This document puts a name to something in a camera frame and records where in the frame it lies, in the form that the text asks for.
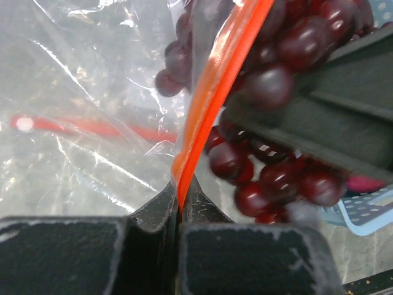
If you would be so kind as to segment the light blue plastic basket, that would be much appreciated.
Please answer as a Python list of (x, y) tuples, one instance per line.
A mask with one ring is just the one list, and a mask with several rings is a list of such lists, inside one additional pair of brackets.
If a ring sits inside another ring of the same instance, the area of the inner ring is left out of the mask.
[(392, 184), (370, 193), (347, 190), (333, 207), (318, 207), (329, 224), (347, 227), (358, 236), (370, 235), (392, 222)]

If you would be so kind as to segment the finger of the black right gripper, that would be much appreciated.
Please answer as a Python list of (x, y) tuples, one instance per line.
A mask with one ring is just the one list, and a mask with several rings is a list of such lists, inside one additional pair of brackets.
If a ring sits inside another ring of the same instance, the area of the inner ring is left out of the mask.
[(392, 181), (392, 26), (336, 50), (301, 74), (290, 103), (260, 112), (231, 97), (228, 118), (245, 130), (331, 165)]

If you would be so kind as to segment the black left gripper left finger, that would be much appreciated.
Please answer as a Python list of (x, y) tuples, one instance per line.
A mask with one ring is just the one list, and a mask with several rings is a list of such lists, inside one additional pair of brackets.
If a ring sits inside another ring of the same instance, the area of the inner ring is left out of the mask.
[(2, 294), (173, 294), (170, 184), (128, 216), (1, 219)]

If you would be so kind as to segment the dark red grape bunch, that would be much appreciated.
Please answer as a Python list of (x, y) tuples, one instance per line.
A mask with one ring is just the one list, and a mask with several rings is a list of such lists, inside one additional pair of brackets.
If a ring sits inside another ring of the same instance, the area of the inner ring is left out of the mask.
[[(325, 62), (373, 24), (368, 1), (275, 1), (226, 94), (243, 91), (261, 110), (277, 110), (292, 98), (295, 73)], [(344, 196), (339, 172), (249, 135), (227, 111), (203, 135), (202, 147), (211, 171), (236, 187), (237, 209), (257, 222), (288, 220), (284, 204), (295, 197), (332, 207)]]

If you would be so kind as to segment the magenta eggplant toy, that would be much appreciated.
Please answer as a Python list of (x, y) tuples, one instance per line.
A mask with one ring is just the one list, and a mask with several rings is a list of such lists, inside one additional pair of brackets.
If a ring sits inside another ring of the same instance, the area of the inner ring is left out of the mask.
[(356, 193), (370, 193), (386, 186), (386, 182), (368, 176), (352, 175), (347, 180), (348, 190)]

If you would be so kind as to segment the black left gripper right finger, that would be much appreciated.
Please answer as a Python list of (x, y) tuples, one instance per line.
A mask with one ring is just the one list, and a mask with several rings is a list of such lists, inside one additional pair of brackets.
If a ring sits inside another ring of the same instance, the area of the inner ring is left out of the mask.
[(310, 226), (238, 224), (194, 179), (179, 226), (181, 294), (343, 294), (329, 244)]

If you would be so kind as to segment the clear orange-zip bag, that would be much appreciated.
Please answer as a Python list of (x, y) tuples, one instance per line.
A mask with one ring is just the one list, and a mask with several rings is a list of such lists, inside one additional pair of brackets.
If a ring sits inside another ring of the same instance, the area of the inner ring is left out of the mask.
[(2, 1), (1, 216), (126, 216), (169, 188), (270, 1)]

